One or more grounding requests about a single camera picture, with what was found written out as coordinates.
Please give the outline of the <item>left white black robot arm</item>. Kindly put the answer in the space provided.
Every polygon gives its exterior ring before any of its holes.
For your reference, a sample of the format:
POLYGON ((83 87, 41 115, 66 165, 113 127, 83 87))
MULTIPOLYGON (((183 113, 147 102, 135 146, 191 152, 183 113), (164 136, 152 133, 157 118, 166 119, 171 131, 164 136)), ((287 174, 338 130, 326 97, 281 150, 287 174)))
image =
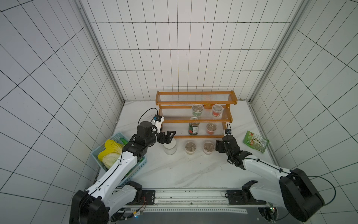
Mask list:
POLYGON ((107 224, 110 218, 125 205, 141 201, 142 186, 130 181, 116 188, 125 175, 134 168, 155 143, 169 144, 176 132, 161 131, 161 123, 142 121, 137 133, 124 146, 114 165, 86 191, 79 190, 72 199, 69 223, 107 224))

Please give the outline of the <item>red seed cup top shelf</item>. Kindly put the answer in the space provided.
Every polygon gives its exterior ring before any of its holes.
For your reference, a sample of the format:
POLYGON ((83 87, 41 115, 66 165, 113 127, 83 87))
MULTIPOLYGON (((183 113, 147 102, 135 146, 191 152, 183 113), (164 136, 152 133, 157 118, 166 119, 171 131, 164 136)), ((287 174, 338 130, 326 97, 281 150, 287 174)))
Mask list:
POLYGON ((203 152, 206 155, 210 155, 215 151, 215 145, 211 141, 206 141, 203 144, 203 152))

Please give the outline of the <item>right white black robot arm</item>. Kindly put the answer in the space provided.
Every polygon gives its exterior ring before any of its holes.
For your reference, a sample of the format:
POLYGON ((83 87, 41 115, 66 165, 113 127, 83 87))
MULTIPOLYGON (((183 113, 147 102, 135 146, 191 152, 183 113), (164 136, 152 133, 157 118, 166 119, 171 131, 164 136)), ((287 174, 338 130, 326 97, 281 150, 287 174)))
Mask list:
POLYGON ((243 151, 232 135, 225 135, 216 141, 215 150, 227 156, 227 162, 252 172, 267 182, 251 180, 238 190, 228 190, 226 198, 236 205, 272 205, 285 208, 295 219, 306 222, 322 207, 334 200, 325 202, 317 188, 301 169, 284 169, 243 151))

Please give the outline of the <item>yellow seed cup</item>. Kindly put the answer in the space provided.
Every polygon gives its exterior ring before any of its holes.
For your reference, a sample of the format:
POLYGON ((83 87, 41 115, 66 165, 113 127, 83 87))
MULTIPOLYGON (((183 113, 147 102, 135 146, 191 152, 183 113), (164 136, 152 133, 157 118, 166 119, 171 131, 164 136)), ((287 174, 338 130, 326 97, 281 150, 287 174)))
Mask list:
POLYGON ((187 141, 185 143, 185 151, 187 154, 192 155, 195 153, 197 149, 196 143, 193 141, 187 141))

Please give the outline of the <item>tall white-lid seed jar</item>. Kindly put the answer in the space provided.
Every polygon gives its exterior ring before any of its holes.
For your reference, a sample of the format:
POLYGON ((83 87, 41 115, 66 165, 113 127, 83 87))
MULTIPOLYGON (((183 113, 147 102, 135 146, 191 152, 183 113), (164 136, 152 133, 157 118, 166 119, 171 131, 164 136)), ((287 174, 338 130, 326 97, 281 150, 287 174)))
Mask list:
POLYGON ((177 150, 176 145, 177 145, 177 144, 176 144, 176 140, 175 140, 175 138, 173 138, 170 143, 165 143, 165 144, 163 144, 163 146, 164 146, 164 152, 165 152, 167 155, 173 155, 173 154, 175 154, 175 152, 176 152, 176 150, 177 150))

